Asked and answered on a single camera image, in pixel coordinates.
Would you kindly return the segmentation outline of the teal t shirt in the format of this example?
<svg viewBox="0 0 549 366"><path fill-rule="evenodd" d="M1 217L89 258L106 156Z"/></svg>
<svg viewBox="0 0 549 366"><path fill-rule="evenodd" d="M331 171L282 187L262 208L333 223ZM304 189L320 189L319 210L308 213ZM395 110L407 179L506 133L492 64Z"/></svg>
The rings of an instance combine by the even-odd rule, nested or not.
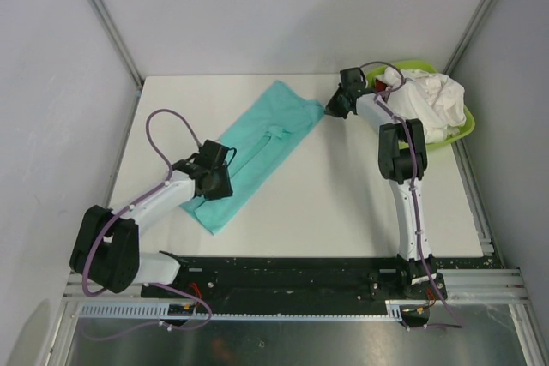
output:
<svg viewBox="0 0 549 366"><path fill-rule="evenodd" d="M275 81L220 137L224 146L236 150L228 167L232 196L215 201L198 197L180 207L211 234L219 233L323 115L318 101Z"/></svg>

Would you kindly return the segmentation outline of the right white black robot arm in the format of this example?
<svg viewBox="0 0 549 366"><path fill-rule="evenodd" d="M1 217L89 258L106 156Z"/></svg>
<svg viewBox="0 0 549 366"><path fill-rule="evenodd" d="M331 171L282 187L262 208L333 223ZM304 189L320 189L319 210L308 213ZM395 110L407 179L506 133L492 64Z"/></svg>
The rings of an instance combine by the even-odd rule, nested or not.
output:
<svg viewBox="0 0 549 366"><path fill-rule="evenodd" d="M425 136L422 122L397 114L389 107L388 96L389 92L367 86L362 68L343 69L325 114L337 118L354 114L377 132L378 169L391 187L400 234L395 287L403 297L416 298L435 273L422 207L421 184L428 166Z"/></svg>

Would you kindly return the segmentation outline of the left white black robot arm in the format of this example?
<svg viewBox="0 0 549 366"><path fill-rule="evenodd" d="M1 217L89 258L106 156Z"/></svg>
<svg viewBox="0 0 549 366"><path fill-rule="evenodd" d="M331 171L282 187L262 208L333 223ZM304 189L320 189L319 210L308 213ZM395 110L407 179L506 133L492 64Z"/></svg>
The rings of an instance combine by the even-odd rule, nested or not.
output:
<svg viewBox="0 0 549 366"><path fill-rule="evenodd" d="M90 207L69 259L71 269L81 275L84 295L120 293L133 284L159 284L171 297L185 294L190 277L180 270L179 260L164 252L141 251L141 237L187 201L230 196L232 186L225 160L211 165L181 160L163 181L127 205L115 210Z"/></svg>

